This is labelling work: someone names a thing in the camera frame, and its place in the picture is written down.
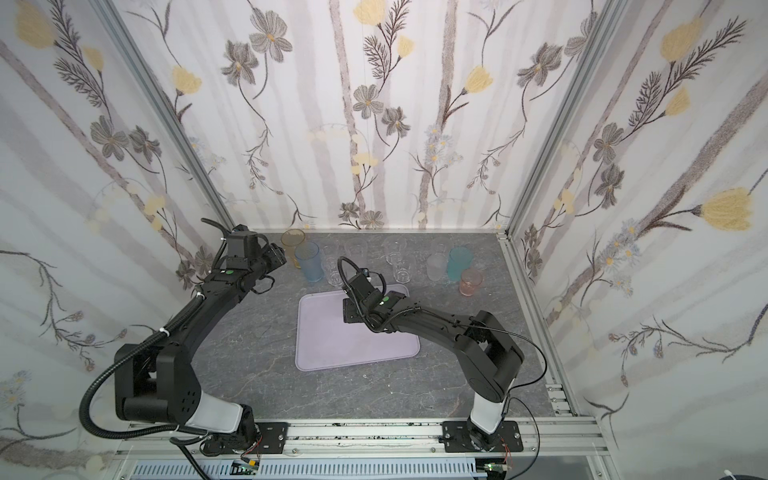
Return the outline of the yellow plastic cup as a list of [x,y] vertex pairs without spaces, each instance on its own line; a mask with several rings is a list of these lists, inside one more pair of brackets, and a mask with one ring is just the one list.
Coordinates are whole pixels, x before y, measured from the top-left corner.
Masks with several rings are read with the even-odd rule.
[[286,258],[296,269],[301,268],[296,257],[296,249],[305,241],[306,233],[303,230],[297,228],[291,228],[284,231],[280,238],[281,245],[285,250]]

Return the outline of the blue plastic cup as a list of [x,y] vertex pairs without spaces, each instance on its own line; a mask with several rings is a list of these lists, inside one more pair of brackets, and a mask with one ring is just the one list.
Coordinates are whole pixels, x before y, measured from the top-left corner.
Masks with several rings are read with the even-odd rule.
[[323,279],[324,270],[319,246],[312,241],[304,241],[295,248],[295,257],[305,279],[316,283]]

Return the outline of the teal dimpled plastic cup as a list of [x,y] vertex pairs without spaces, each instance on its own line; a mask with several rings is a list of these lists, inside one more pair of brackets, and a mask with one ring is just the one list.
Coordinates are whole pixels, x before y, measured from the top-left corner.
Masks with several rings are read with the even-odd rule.
[[451,282],[458,282],[464,270],[468,269],[473,261],[474,255],[471,250],[464,246],[454,247],[448,254],[448,263],[446,266],[446,275]]

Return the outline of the pink plastic cup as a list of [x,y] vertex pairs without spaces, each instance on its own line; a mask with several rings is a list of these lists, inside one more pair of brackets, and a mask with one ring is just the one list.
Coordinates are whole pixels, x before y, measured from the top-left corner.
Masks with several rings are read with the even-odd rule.
[[459,293],[465,297],[473,296],[482,285],[483,280],[483,274],[478,269],[465,269],[460,275]]

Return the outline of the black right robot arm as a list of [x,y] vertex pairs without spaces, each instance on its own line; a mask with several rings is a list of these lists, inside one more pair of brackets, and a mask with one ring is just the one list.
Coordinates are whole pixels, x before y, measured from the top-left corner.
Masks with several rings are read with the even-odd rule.
[[449,314],[389,290],[383,277],[381,286],[374,286],[373,273],[347,257],[340,257],[336,267],[347,295],[346,323],[362,323],[376,334],[412,334],[454,354],[474,391],[466,437],[476,450],[493,450],[501,442],[508,393],[525,360],[512,335],[487,311]]

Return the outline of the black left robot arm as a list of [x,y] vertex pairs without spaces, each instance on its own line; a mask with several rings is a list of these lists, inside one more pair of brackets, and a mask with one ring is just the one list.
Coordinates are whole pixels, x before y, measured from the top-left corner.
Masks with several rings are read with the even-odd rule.
[[243,225],[228,232],[213,259],[197,267],[195,296],[156,333],[155,341],[147,347],[128,344],[116,353],[117,417],[205,432],[202,451],[209,456],[255,445],[261,434],[251,407],[205,392],[192,360],[224,315],[285,262],[284,249],[265,235]]

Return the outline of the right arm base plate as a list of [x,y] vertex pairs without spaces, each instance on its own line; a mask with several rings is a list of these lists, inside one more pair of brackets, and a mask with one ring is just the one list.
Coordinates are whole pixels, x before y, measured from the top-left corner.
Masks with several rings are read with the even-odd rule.
[[518,424],[502,421],[494,433],[486,433],[469,420],[441,423],[441,443],[447,453],[518,453],[524,450]]

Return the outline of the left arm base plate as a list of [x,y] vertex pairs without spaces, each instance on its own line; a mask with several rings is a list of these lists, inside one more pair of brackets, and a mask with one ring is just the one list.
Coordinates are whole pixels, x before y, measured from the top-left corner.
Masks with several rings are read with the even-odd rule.
[[282,454],[288,422],[251,421],[230,434],[213,434],[202,442],[200,451],[208,457],[241,454]]

